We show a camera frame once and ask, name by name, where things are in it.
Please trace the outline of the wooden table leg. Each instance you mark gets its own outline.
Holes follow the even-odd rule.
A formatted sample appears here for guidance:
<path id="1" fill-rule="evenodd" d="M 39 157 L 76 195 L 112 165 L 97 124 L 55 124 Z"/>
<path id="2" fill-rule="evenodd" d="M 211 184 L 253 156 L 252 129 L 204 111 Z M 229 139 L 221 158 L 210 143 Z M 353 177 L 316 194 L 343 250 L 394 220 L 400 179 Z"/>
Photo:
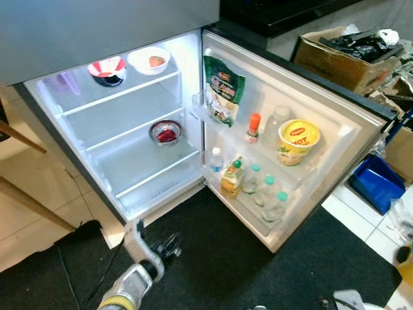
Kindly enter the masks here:
<path id="1" fill-rule="evenodd" d="M 47 209 L 45 205 L 39 203 L 31 195 L 27 194 L 23 189 L 18 188 L 15 184 L 6 180 L 6 178 L 0 176 L 0 192 L 8 195 L 14 201 L 23 204 L 27 209 L 31 210 L 34 213 L 37 213 L 40 216 L 43 216 L 47 220 L 53 222 L 61 228 L 64 228 L 68 231 L 74 231 L 77 229 L 75 225 L 72 225 L 70 222 L 66 222 L 64 218 L 52 212 L 50 209 Z"/>

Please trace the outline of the yellow juice carton green cap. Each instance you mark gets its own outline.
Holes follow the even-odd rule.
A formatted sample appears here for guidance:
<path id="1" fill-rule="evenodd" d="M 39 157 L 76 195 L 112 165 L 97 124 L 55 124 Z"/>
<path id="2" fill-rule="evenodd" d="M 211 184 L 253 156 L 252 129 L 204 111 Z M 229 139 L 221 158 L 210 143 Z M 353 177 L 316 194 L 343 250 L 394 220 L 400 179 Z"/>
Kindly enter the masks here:
<path id="1" fill-rule="evenodd" d="M 224 196 L 235 198 L 238 196 L 244 178 L 244 163 L 242 157 L 237 156 L 221 174 L 219 190 Z"/>

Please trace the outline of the camouflage cloth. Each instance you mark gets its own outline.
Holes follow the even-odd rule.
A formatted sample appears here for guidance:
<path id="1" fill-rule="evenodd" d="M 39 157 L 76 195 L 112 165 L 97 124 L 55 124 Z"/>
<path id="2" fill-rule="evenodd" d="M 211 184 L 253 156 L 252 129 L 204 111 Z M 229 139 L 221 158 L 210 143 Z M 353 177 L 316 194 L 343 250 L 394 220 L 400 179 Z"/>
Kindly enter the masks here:
<path id="1" fill-rule="evenodd" d="M 386 77 L 368 98 L 389 107 L 390 111 L 399 114 L 400 118 L 412 107 L 413 42 L 399 39 L 396 45 L 401 47 L 396 54 L 400 64 L 396 65 L 390 76 Z"/>

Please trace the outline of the green snack bag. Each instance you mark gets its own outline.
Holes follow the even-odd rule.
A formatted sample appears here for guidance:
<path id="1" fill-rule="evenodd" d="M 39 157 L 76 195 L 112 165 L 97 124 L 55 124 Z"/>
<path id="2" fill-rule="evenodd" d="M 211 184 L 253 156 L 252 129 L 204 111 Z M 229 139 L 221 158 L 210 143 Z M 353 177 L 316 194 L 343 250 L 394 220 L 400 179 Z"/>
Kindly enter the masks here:
<path id="1" fill-rule="evenodd" d="M 237 74 L 225 62 L 213 56 L 203 56 L 207 111 L 212 120 L 233 127 L 245 94 L 245 75 Z"/>

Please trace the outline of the clear plastic jar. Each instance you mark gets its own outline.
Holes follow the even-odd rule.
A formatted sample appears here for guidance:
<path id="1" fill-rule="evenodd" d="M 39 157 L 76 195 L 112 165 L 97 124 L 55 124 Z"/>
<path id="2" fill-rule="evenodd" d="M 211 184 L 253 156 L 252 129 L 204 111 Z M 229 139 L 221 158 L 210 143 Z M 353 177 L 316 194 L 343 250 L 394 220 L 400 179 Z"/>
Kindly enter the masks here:
<path id="1" fill-rule="evenodd" d="M 291 119 L 291 109 L 287 106 L 278 105 L 272 110 L 268 117 L 263 133 L 263 145 L 265 147 L 277 147 L 279 143 L 279 128 L 283 122 Z"/>

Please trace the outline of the small brown cardboard box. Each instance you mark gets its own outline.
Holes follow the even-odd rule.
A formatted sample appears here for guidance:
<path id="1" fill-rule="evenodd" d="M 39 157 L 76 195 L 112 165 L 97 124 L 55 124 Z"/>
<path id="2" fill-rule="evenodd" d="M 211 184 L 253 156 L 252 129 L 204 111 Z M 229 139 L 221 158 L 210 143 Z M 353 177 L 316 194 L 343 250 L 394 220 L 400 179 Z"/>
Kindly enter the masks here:
<path id="1" fill-rule="evenodd" d="M 405 185 L 413 182 L 413 133 L 402 127 L 386 147 L 385 160 Z"/>

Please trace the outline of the teal-capped clear water bottle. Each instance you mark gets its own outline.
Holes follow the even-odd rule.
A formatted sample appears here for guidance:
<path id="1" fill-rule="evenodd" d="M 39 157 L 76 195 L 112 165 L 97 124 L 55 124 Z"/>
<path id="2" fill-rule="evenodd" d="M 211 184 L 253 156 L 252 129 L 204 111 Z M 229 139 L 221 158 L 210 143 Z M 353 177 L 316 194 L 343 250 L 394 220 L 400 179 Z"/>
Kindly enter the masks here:
<path id="1" fill-rule="evenodd" d="M 289 195 L 283 190 L 279 191 L 268 203 L 265 204 L 262 210 L 262 219 L 268 223 L 277 223 L 283 219 Z"/>
<path id="2" fill-rule="evenodd" d="M 245 194 L 255 194 L 259 188 L 261 181 L 261 168 L 257 163 L 251 163 L 245 171 L 244 180 L 242 182 L 242 190 Z"/>
<path id="3" fill-rule="evenodd" d="M 254 195 L 254 203 L 256 203 L 258 207 L 265 207 L 275 196 L 275 191 L 276 178 L 269 174 L 265 175 L 263 182 L 259 188 L 257 188 L 256 195 Z"/>

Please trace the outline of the yellow jug blue cap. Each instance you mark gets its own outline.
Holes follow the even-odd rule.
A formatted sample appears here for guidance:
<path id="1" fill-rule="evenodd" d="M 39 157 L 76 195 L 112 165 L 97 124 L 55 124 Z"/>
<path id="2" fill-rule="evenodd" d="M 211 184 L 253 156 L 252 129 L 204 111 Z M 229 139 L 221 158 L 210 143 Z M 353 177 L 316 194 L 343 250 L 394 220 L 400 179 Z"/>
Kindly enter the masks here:
<path id="1" fill-rule="evenodd" d="M 399 248 L 394 256 L 394 265 L 398 269 L 402 280 L 409 286 L 413 286 L 413 263 L 411 260 L 411 243 L 407 243 Z"/>

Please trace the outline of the white ceramic bowl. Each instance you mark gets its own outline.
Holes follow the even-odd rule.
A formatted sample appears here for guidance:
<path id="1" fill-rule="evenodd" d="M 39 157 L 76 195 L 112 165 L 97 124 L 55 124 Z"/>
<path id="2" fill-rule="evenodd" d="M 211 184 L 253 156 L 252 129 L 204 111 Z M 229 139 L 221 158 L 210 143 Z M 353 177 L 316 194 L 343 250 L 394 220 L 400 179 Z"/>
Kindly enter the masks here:
<path id="1" fill-rule="evenodd" d="M 148 66 L 148 58 L 150 56 L 160 56 L 166 60 L 163 66 L 157 68 L 150 68 Z M 171 53 L 168 50 L 162 49 L 156 46 L 145 47 L 143 49 L 132 51 L 127 55 L 127 61 L 132 65 L 139 73 L 144 75 L 157 75 L 161 74 L 162 71 L 167 68 L 168 64 L 171 62 Z"/>

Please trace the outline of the clear glass bowl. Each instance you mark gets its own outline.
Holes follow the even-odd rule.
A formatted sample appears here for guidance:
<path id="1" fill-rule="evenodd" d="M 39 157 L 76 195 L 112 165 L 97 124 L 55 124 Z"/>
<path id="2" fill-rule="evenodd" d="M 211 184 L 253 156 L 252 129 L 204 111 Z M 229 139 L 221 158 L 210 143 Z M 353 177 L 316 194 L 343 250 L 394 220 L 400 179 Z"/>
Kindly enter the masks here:
<path id="1" fill-rule="evenodd" d="M 173 141 L 171 143 L 160 143 L 157 141 L 157 133 L 160 132 L 160 130 L 163 130 L 165 128 L 171 128 L 174 129 L 175 132 L 177 132 L 177 139 L 176 141 Z M 153 124 L 150 127 L 150 130 L 148 130 L 148 135 L 159 145 L 160 147 L 171 147 L 171 145 L 174 145 L 177 143 L 178 139 L 182 136 L 182 129 L 180 124 L 177 121 L 174 120 L 162 120 L 162 121 L 157 121 L 155 124 Z"/>

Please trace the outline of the white fridge door bin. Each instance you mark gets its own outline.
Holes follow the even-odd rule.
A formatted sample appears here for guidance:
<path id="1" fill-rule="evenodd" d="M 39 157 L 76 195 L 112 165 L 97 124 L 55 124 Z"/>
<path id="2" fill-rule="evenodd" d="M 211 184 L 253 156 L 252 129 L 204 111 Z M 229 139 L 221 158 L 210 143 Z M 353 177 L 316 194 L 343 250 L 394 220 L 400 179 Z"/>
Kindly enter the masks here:
<path id="1" fill-rule="evenodd" d="M 254 195 L 256 194 L 245 194 L 242 190 L 242 184 L 241 184 L 241 189 L 239 194 L 237 195 L 237 197 L 235 198 L 229 198 L 227 196 L 224 196 L 221 192 L 221 190 L 219 190 L 219 181 L 221 180 L 221 174 L 224 171 L 225 168 L 227 168 L 227 166 L 229 165 L 229 163 L 233 162 L 233 160 L 237 157 L 227 157 L 225 156 L 225 154 L 229 151 L 229 149 L 225 149 L 225 148 L 221 148 L 221 150 L 223 151 L 223 159 L 224 159 L 224 169 L 221 171 L 221 173 L 212 173 L 210 172 L 210 169 L 208 168 L 208 159 L 210 157 L 210 151 L 212 149 L 210 149 L 208 151 L 207 157 L 206 157 L 206 163 L 204 165 L 205 168 L 205 173 L 204 173 L 204 177 L 206 178 L 206 184 L 207 186 L 209 186 L 210 189 L 214 190 L 214 192 L 216 192 L 216 195 L 218 195 L 221 198 L 225 199 L 225 204 L 227 204 L 227 206 L 229 207 L 233 207 L 233 209 L 235 209 L 238 212 L 241 212 L 244 214 L 244 218 L 247 219 L 250 222 L 254 222 L 254 224 L 256 224 L 256 230 L 259 231 L 259 233 L 261 233 L 263 236 L 268 236 L 271 231 L 277 227 L 277 225 L 282 224 L 283 222 L 285 222 L 285 216 L 286 216 L 286 212 L 285 215 L 283 217 L 283 219 L 281 219 L 280 222 L 277 223 L 268 223 L 263 221 L 262 219 L 262 207 L 258 207 L 256 205 L 256 203 L 254 203 Z M 251 165 L 250 160 L 245 159 L 244 157 L 242 157 L 242 162 L 244 163 L 244 170 L 246 171 L 246 169 L 248 168 L 248 166 Z M 266 174 L 263 174 L 263 171 L 261 169 L 260 171 L 260 177 L 261 177 L 261 181 L 259 183 L 260 184 L 263 182 L 263 178 L 265 177 Z M 277 185 L 277 181 L 276 181 L 276 191 L 275 191 L 275 195 L 281 191 L 279 189 L 279 186 Z"/>
<path id="2" fill-rule="evenodd" d="M 210 100 L 205 91 L 192 95 L 191 101 L 191 113 L 203 122 L 205 131 L 214 138 L 213 143 L 207 144 L 208 148 L 217 144 L 223 145 L 229 149 L 225 156 L 242 156 L 250 160 L 250 163 L 258 163 L 263 171 L 274 175 L 291 189 L 298 188 L 302 182 L 310 179 L 314 170 L 312 167 L 286 166 L 280 162 L 274 151 L 263 147 L 259 141 L 254 144 L 248 143 L 244 128 L 239 125 L 229 127 L 214 120 L 208 112 Z"/>

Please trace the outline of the clear plastic bag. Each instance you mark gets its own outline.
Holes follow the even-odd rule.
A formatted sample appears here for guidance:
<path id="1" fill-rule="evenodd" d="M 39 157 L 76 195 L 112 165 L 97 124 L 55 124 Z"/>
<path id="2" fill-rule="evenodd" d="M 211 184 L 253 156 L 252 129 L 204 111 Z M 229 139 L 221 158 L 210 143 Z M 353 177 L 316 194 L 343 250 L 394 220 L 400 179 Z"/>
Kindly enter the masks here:
<path id="1" fill-rule="evenodd" d="M 386 223 L 383 225 L 390 239 L 402 246 L 413 239 L 413 206 L 411 189 L 400 198 L 390 201 L 390 210 L 387 213 Z"/>

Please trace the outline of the black plastic bags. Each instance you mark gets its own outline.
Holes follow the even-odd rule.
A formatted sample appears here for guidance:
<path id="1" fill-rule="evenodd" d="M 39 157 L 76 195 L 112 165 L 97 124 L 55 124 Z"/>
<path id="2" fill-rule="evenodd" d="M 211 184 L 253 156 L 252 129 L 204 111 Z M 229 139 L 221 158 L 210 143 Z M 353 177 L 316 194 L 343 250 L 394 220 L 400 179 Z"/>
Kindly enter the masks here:
<path id="1" fill-rule="evenodd" d="M 379 30 L 348 34 L 334 39 L 319 38 L 319 42 L 369 64 L 381 62 L 399 51 L 396 44 L 387 42 Z"/>

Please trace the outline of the grey refrigerator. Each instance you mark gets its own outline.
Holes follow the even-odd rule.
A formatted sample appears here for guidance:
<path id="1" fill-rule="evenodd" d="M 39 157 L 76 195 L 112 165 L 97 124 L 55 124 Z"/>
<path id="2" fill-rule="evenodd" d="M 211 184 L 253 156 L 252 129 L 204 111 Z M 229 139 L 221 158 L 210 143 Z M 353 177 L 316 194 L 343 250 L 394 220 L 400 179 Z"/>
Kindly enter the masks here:
<path id="1" fill-rule="evenodd" d="M 52 74 L 114 56 L 121 56 L 130 65 L 127 55 L 145 47 L 168 50 L 172 56 L 168 66 L 176 63 L 179 73 L 70 111 L 54 105 L 50 95 L 42 98 L 33 90 L 33 83 Z M 278 188 L 289 195 L 289 201 L 285 222 L 268 236 L 207 186 L 204 165 L 211 149 L 207 144 L 214 138 L 190 109 L 192 95 L 208 89 L 203 56 L 219 58 L 237 74 L 245 75 L 245 94 L 233 126 L 247 130 L 251 114 L 259 113 L 257 141 L 261 145 L 266 121 L 278 105 L 291 109 L 290 120 L 313 122 L 321 131 L 319 142 L 299 163 L 314 169 L 309 180 L 291 189 L 270 174 Z M 0 0 L 0 83 L 11 86 L 23 98 L 122 227 L 133 220 L 158 218 L 197 190 L 208 188 L 272 252 L 277 252 L 354 171 L 396 117 L 389 107 L 304 70 L 236 30 L 221 26 L 219 0 Z M 156 83 L 181 89 L 179 102 L 185 121 L 181 129 L 196 152 L 116 197 L 104 189 L 66 118 Z M 227 149 L 219 144 L 213 147 Z M 278 147 L 279 141 L 277 147 L 265 148 L 277 154 Z"/>

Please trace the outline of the small red-capped bottle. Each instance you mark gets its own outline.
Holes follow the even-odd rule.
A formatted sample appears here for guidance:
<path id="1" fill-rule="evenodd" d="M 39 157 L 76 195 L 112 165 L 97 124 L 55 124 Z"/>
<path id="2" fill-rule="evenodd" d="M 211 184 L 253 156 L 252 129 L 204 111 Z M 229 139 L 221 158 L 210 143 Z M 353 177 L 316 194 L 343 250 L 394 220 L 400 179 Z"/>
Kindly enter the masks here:
<path id="1" fill-rule="evenodd" d="M 259 141 L 259 126 L 261 121 L 261 115 L 259 113 L 252 113 L 250 116 L 250 124 L 246 130 L 246 141 L 250 144 L 254 144 Z"/>

